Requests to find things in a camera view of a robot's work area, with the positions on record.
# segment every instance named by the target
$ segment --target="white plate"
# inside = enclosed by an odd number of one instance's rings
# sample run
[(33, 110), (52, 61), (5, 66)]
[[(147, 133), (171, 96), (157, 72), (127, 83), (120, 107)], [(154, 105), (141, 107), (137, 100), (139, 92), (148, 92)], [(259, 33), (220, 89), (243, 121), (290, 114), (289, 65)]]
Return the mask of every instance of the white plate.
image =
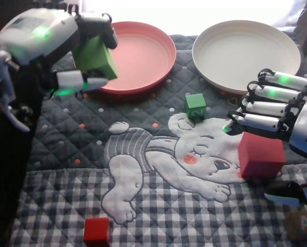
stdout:
[(192, 57), (200, 74), (216, 87), (246, 94), (264, 68), (296, 74), (301, 55), (296, 44), (278, 29), (253, 21), (228, 21), (201, 33)]

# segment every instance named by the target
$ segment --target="red cube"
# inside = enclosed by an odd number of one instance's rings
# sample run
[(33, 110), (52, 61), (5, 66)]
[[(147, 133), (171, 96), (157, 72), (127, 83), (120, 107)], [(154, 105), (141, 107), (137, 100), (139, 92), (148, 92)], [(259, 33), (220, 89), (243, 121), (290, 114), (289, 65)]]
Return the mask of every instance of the red cube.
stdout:
[(245, 132), (238, 147), (243, 178), (275, 177), (286, 164), (282, 141)]
[(86, 219), (83, 241), (87, 247), (109, 247), (109, 219)]

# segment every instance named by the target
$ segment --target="robotic arm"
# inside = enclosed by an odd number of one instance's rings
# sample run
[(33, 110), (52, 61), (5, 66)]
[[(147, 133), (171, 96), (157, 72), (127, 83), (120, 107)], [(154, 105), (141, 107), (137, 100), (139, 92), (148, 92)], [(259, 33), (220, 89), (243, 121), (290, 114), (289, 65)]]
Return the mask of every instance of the robotic arm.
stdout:
[(111, 27), (111, 17), (83, 17), (77, 5), (61, 2), (63, 8), (33, 8), (12, 19), (0, 32), (0, 109), (19, 130), (28, 126), (14, 115), (10, 103), (15, 100), (13, 78), (19, 73), (34, 74), (39, 91), (52, 96), (99, 89), (108, 83), (105, 77), (72, 70), (52, 72), (52, 66), (69, 51), (89, 39), (101, 36), (106, 48), (117, 47), (117, 36)]
[[(230, 121), (223, 131), (229, 135), (249, 132), (281, 139), (307, 158), (307, 78), (263, 69), (247, 89), (240, 108), (228, 113)], [(273, 183), (265, 197), (294, 206), (307, 205), (307, 184)]]

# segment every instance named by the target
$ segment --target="gingham pattern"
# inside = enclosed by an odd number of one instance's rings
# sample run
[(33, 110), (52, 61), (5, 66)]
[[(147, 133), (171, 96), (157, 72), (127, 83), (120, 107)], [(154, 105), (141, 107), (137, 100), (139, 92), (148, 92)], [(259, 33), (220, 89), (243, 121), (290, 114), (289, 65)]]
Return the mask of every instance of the gingham pattern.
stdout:
[[(85, 219), (106, 217), (100, 202), (113, 182), (107, 172), (29, 172), (10, 246), (85, 246)], [(278, 180), (307, 182), (307, 165), (289, 165), (282, 173)], [(284, 214), (297, 208), (267, 201), (260, 180), (232, 185), (226, 203), (176, 190), (155, 172), (145, 173), (143, 182), (134, 199), (136, 220), (110, 221), (111, 246), (293, 246)]]
[[(172, 39), (178, 50), (175, 66), (154, 97), (142, 103), (72, 96), (43, 102), (11, 246), (83, 246), (84, 220), (106, 216), (100, 203), (113, 181), (103, 152), (114, 122), (173, 136), (168, 119), (184, 111), (186, 93), (203, 93), (211, 108), (208, 117), (223, 118), (236, 109), (197, 73), (191, 57), (195, 37)], [(71, 56), (57, 68), (71, 69)], [(304, 63), (298, 74), (307, 74)], [(286, 146), (285, 152), (288, 164), (307, 163)], [(284, 167), (283, 178), (307, 181), (307, 166)], [(289, 208), (267, 202), (263, 186), (259, 180), (231, 185), (230, 200), (221, 204), (176, 190), (155, 172), (145, 173), (133, 201), (137, 218), (125, 225), (111, 221), (112, 246), (291, 246), (283, 227)]]

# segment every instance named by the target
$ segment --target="bear's tail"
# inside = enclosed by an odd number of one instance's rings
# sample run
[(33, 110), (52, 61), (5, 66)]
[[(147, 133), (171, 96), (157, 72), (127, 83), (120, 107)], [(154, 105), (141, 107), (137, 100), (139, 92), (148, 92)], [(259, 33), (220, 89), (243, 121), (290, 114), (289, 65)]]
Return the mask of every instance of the bear's tail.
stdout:
[(129, 128), (129, 124), (126, 123), (126, 122), (115, 122), (109, 128), (109, 131), (113, 135), (120, 135), (120, 134), (126, 132), (128, 130), (128, 128)]

